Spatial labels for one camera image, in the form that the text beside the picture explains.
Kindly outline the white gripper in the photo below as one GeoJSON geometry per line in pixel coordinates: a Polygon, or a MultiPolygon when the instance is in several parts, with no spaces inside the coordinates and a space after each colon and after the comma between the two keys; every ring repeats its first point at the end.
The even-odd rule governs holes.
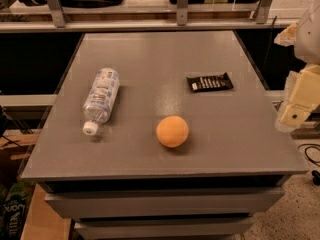
{"type": "Polygon", "coordinates": [[[300,72],[289,72],[275,121],[278,131],[292,132],[320,105],[320,66],[315,65],[320,64],[320,0],[314,0],[298,25],[290,24],[274,43],[284,47],[295,43],[295,56],[308,63],[300,72]]]}

